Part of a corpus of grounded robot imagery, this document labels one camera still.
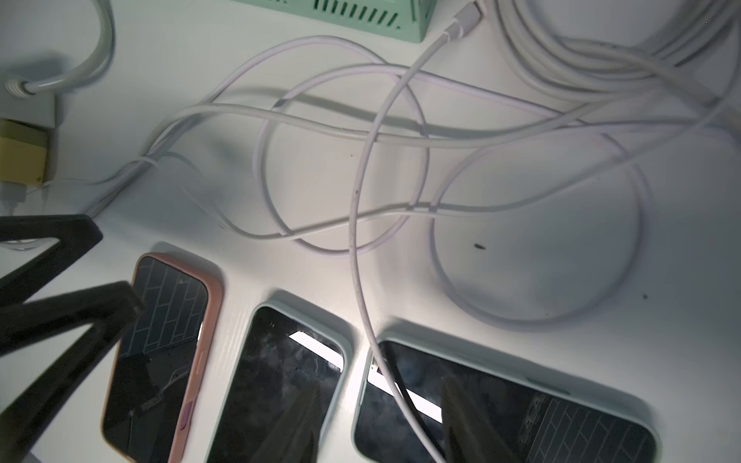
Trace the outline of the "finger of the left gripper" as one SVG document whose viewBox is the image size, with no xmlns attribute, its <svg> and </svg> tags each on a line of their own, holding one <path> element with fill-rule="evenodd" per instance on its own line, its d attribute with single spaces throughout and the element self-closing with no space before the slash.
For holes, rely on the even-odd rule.
<svg viewBox="0 0 741 463">
<path fill-rule="evenodd" d="M 10 354 L 80 326 L 87 332 L 1 413 L 1 459 L 30 453 L 69 397 L 145 312 L 131 284 L 116 282 L 36 300 L 34 294 L 102 241 L 84 214 L 1 220 L 1 239 L 55 244 L 1 280 L 1 353 Z"/>
</svg>

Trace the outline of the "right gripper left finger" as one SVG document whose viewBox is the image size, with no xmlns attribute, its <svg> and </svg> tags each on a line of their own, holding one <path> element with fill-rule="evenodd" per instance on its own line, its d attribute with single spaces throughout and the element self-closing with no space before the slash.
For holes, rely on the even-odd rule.
<svg viewBox="0 0 741 463">
<path fill-rule="evenodd" d="M 320 384 L 304 387 L 254 453 L 255 462 L 316 462 L 323 412 Z"/>
</svg>

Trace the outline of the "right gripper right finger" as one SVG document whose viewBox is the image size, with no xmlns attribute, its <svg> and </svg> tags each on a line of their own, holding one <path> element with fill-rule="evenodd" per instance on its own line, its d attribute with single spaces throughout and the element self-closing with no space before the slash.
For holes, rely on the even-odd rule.
<svg viewBox="0 0 741 463">
<path fill-rule="evenodd" d="M 455 378 L 445 378 L 441 394 L 447 462 L 520 462 Z"/>
</svg>

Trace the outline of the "phone with green case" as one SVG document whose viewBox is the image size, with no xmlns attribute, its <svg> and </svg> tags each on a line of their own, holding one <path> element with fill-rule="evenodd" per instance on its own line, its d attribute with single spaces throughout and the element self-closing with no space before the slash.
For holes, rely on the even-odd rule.
<svg viewBox="0 0 741 463">
<path fill-rule="evenodd" d="M 445 378 L 457 380 L 520 462 L 653 462 L 659 455 L 642 424 L 402 343 L 379 347 L 414 422 L 444 458 Z"/>
</svg>

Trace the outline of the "phone with orange case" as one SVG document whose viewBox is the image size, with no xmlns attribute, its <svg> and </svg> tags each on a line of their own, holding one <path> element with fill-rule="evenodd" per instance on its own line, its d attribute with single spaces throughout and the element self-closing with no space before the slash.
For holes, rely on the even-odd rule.
<svg viewBox="0 0 741 463">
<path fill-rule="evenodd" d="M 129 462 L 183 459 L 224 288 L 166 254 L 136 264 L 145 312 L 117 346 L 102 415 L 105 441 Z"/>
</svg>

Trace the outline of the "black phone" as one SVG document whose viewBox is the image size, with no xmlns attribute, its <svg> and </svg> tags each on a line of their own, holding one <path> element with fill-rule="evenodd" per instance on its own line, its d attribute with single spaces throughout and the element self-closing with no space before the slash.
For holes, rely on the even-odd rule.
<svg viewBox="0 0 741 463">
<path fill-rule="evenodd" d="M 250 318 L 206 459 L 255 462 L 266 436 L 312 382 L 320 384 L 321 446 L 353 354 L 351 328 L 339 316 L 294 297 L 260 304 Z"/>
</svg>

